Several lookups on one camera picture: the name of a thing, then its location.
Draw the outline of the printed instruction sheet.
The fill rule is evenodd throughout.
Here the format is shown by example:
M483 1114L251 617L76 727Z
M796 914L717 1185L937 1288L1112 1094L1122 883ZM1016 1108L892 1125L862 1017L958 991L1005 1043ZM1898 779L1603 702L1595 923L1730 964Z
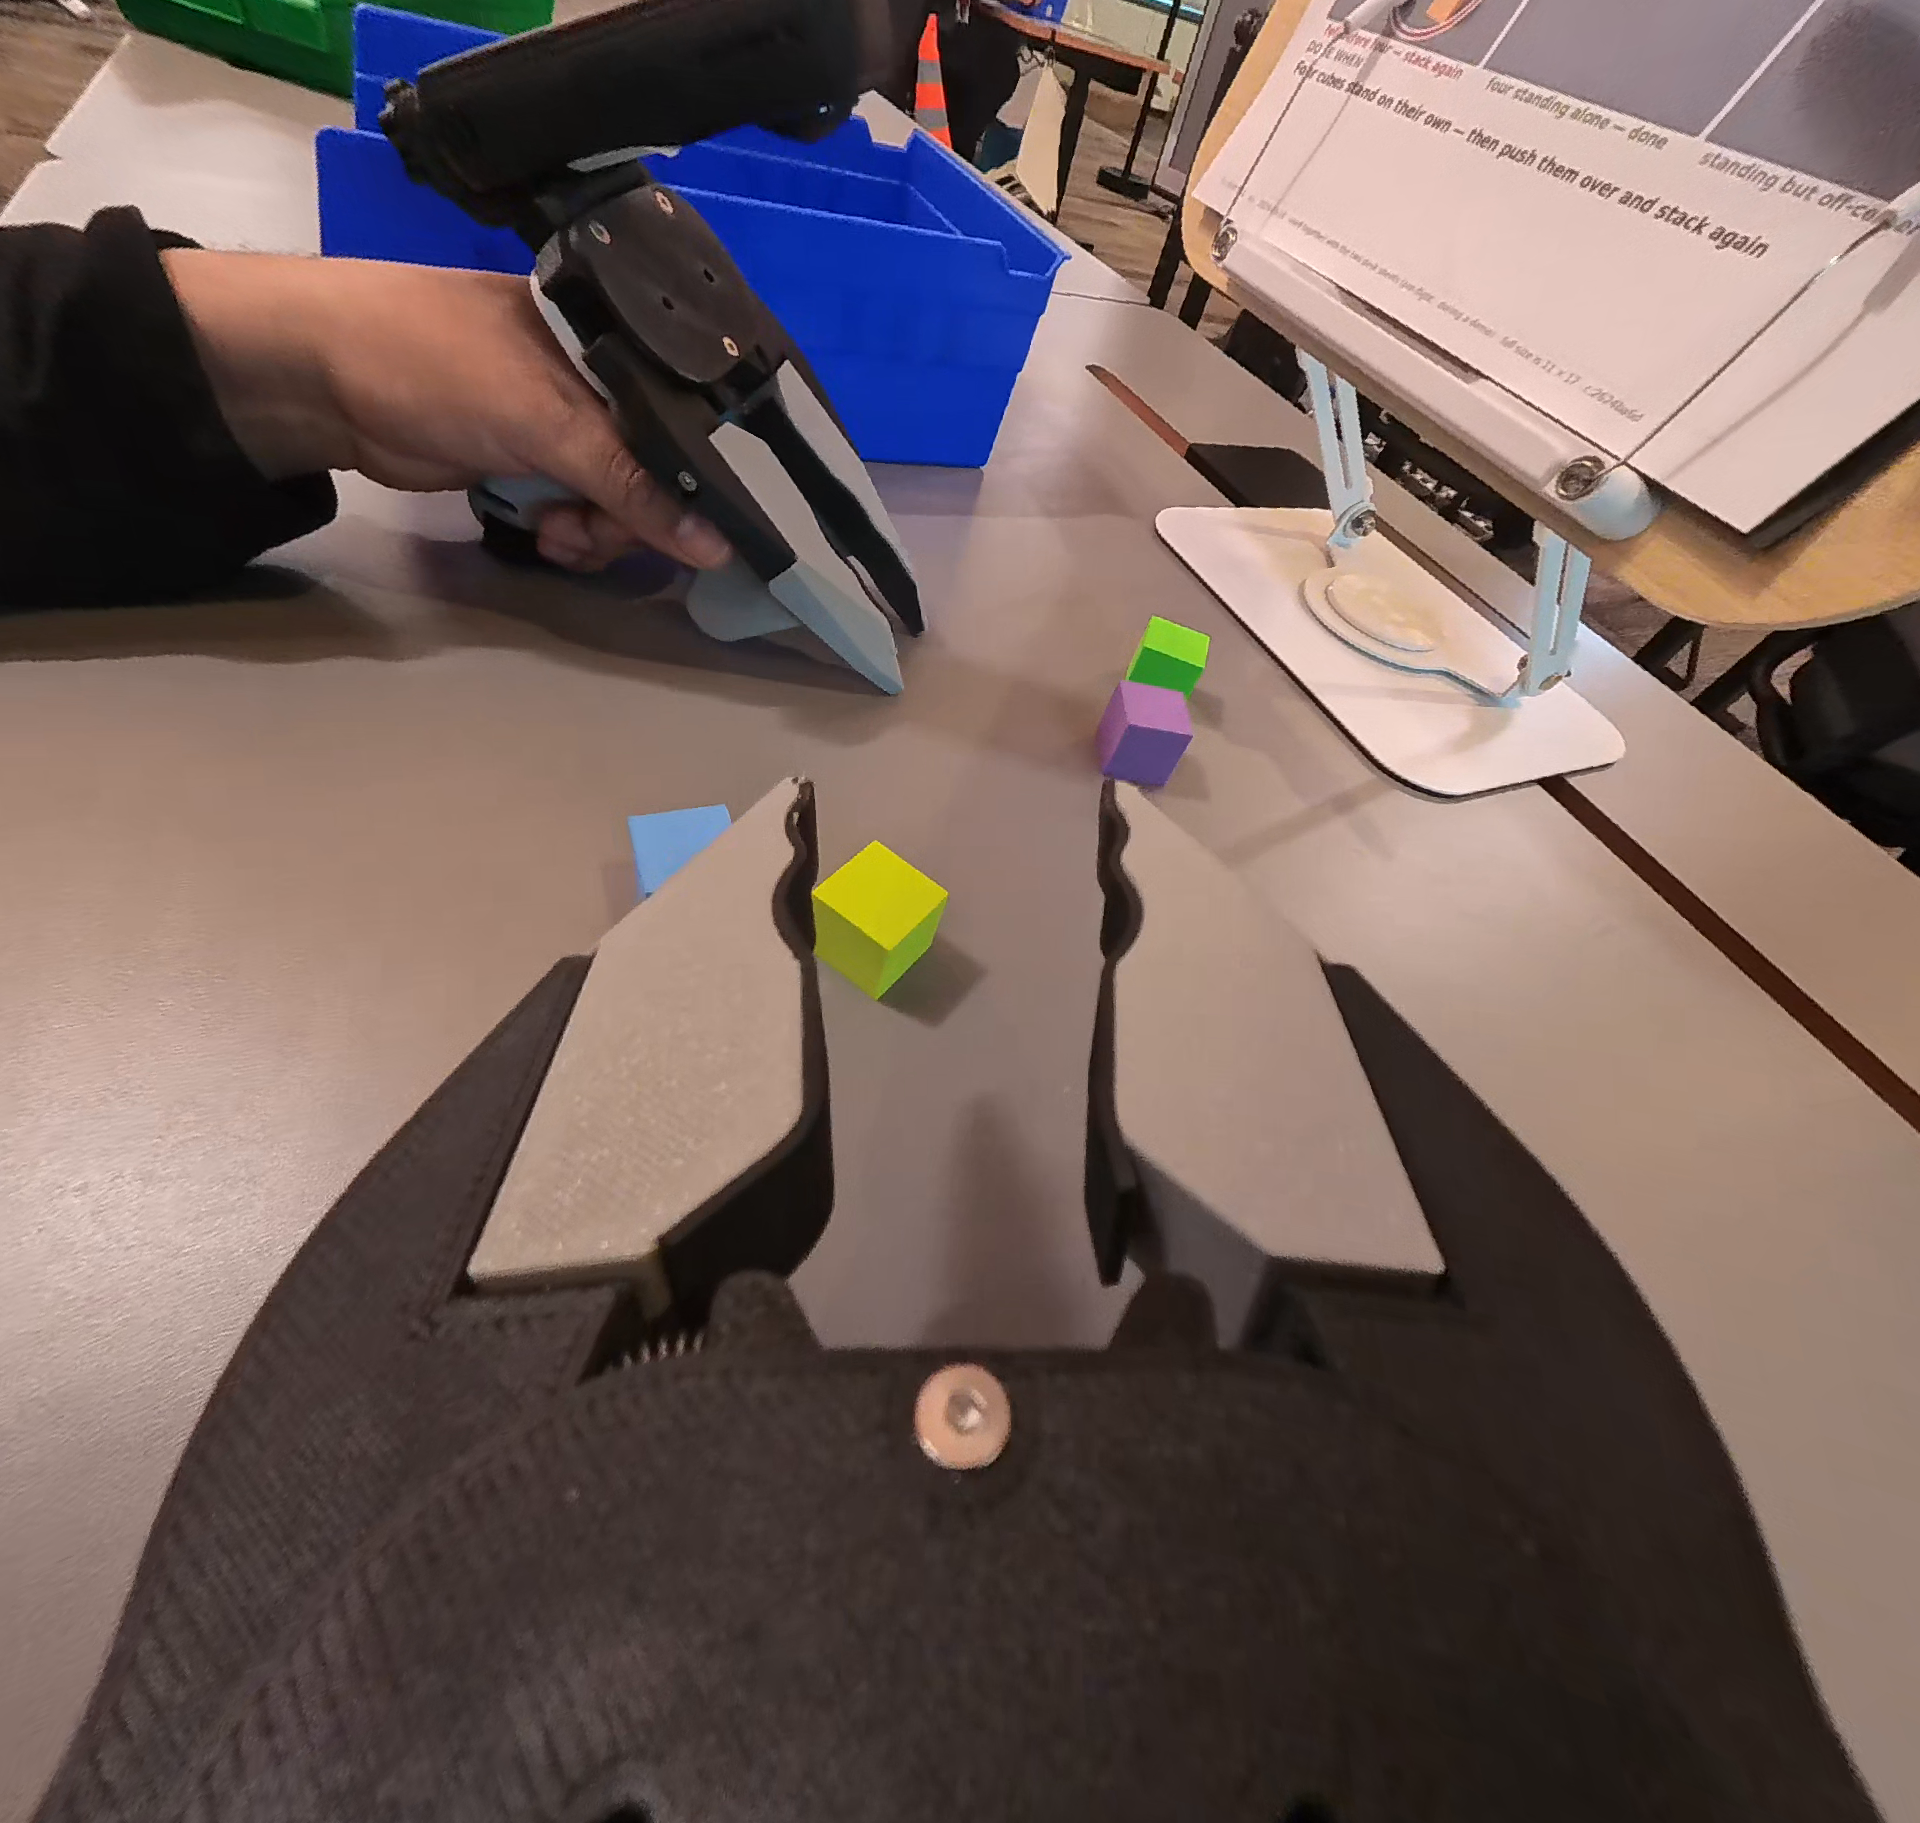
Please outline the printed instruction sheet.
M1190 194L1481 459L1778 552L1915 443L1915 0L1310 0Z

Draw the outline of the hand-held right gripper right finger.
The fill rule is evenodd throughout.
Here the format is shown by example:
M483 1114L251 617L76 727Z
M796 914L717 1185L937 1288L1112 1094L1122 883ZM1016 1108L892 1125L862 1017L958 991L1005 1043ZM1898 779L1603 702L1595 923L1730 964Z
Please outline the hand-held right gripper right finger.
M1128 782L1101 786L1094 884L1094 1280L1199 1286L1221 1344L1252 1344L1289 1288L1440 1288L1317 949Z

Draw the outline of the blue plastic bin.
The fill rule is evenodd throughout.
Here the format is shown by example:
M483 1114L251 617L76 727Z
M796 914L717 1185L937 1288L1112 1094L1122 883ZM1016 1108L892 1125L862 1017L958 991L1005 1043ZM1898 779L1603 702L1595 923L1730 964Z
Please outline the blue plastic bin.
M351 17L356 129L323 129L323 256L531 273L537 256L409 180L380 131L383 86L492 45L409 9ZM877 143L851 115L822 143L733 129L659 153L792 330L869 465L979 470L1066 250L927 131Z

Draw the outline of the light blue foam cube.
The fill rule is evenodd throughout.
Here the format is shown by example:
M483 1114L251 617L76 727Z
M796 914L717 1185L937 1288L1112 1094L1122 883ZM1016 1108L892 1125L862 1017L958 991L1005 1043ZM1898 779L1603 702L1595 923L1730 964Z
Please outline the light blue foam cube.
M633 901L655 901L693 856L701 856L721 832L732 832L723 804L676 804L627 820Z

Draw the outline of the person's left hand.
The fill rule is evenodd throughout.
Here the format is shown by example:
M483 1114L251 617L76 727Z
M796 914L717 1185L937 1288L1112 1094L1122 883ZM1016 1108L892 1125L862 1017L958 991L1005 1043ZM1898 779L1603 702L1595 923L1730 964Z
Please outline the person's left hand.
M328 256L163 250L214 401L275 483L351 470L399 491L544 478L537 554L595 575L651 552L688 571L732 543L645 478L606 401L483 269Z

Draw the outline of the white document stand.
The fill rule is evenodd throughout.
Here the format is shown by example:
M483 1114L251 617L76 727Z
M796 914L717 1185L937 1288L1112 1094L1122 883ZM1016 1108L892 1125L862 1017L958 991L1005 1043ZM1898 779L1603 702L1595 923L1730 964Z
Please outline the white document stand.
M1746 552L1692 508L1596 535L1603 511L1580 521L1516 483L1243 291L1219 265L1234 230L1190 183L1302 3L1275 0L1199 143L1184 250L1295 346L1331 511L1171 508L1157 535L1389 782L1476 800L1619 758L1619 735L1573 694L1595 561L1707 627L1842 627L1915 598L1915 443L1778 552Z

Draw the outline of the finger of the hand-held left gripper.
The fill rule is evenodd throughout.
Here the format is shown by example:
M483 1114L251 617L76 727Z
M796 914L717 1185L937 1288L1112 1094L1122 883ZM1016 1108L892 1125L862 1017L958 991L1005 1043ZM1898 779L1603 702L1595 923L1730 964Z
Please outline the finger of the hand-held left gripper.
M759 539L776 539L787 563L759 571L747 543L733 543L733 563L693 578L681 598L688 621L717 646L799 631L862 684L894 696L905 689L894 621L856 571L829 552L774 445L745 426L721 426L717 457L733 476Z
M752 400L752 438L774 445L829 552L851 563L892 621L921 642L921 578L845 420L824 401L822 378L799 357L787 357L764 400Z

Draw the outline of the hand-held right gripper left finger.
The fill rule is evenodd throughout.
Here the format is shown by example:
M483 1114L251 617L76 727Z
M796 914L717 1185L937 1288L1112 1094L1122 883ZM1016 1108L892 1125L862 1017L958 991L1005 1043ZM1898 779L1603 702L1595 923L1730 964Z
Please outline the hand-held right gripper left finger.
M479 1294L792 1280L829 1225L817 786L784 779L579 984L469 1255Z

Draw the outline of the yellow foam cube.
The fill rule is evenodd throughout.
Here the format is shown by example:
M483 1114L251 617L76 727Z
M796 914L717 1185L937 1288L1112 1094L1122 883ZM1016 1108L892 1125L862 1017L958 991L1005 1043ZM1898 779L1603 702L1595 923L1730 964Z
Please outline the yellow foam cube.
M886 999L932 949L945 914L947 884L886 843L869 843L809 890L817 964L869 999Z

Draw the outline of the purple foam cube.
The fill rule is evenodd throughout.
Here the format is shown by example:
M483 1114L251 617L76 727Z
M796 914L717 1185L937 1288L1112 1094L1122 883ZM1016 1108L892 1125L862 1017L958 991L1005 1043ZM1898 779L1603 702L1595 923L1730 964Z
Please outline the purple foam cube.
M1163 791L1190 753L1190 696L1122 676L1101 714L1101 779Z

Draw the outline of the green foam cube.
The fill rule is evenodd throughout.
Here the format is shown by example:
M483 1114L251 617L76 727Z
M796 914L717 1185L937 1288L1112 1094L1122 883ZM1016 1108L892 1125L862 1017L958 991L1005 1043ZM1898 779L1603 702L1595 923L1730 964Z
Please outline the green foam cube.
M1180 627L1171 617L1154 617L1138 633L1138 651L1122 670L1122 684L1138 689L1164 689L1190 696L1199 676L1211 671L1215 642L1193 627Z

